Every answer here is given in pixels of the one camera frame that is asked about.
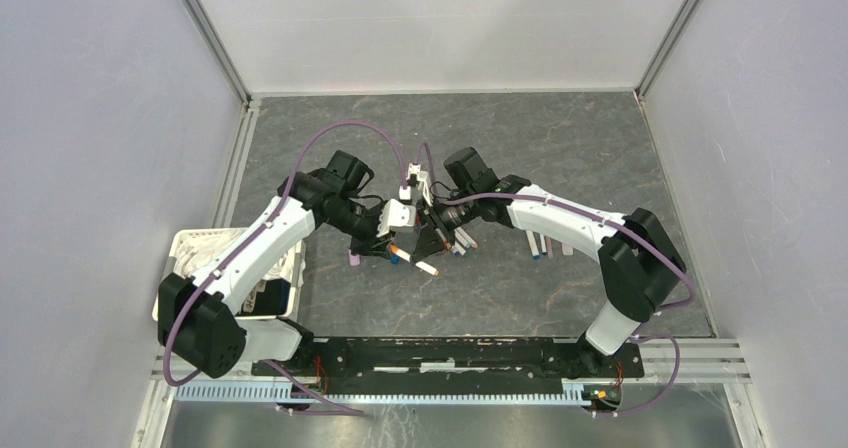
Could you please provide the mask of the pink pen cap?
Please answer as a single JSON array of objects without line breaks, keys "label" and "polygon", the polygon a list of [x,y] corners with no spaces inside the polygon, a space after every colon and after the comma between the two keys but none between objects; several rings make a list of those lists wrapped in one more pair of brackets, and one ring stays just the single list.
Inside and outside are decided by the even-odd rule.
[{"label": "pink pen cap", "polygon": [[348,252],[348,259],[351,267],[357,267],[361,264],[361,257],[352,251]]}]

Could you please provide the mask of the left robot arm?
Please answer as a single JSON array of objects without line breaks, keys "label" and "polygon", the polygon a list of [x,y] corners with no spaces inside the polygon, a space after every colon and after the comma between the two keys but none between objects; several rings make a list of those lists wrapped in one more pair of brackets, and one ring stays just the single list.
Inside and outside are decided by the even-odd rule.
[{"label": "left robot arm", "polygon": [[412,189],[367,208],[357,199],[373,178],[360,159],[337,151],[326,167],[285,180],[259,216],[223,252],[188,276],[167,275],[157,295],[157,336],[165,355],[177,355],[210,378],[241,360],[274,360],[290,375],[314,362],[310,332],[280,314],[242,317],[263,276],[300,241],[327,224],[359,245],[386,247],[393,232],[415,221]]}]

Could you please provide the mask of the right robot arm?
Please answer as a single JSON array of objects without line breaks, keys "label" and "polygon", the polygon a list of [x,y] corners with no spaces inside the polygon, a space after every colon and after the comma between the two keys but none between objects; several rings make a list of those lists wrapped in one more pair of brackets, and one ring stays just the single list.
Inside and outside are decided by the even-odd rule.
[{"label": "right robot arm", "polygon": [[580,335],[577,360],[591,376],[602,376],[619,350],[654,315],[672,308],[668,297],[679,284],[695,291],[686,265],[657,216],[643,208],[630,214],[591,208],[556,196],[530,180],[498,176],[472,147],[449,157],[444,167],[454,184],[440,197],[418,162],[407,169],[406,185],[416,190],[419,239],[414,259],[438,249],[461,252],[472,241],[464,229],[480,219],[528,234],[537,255],[544,242],[558,242],[596,262],[606,300]]}]

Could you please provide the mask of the orange cap marker pen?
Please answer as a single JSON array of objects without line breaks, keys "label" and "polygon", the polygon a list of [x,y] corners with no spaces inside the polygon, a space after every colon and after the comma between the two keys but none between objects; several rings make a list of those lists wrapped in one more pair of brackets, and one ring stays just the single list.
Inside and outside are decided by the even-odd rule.
[{"label": "orange cap marker pen", "polygon": [[390,244],[389,249],[394,258],[410,263],[412,266],[417,269],[429,274],[430,276],[438,276],[440,274],[439,270],[434,266],[424,262],[424,261],[415,261],[412,255],[405,250],[399,248],[397,245]]}]

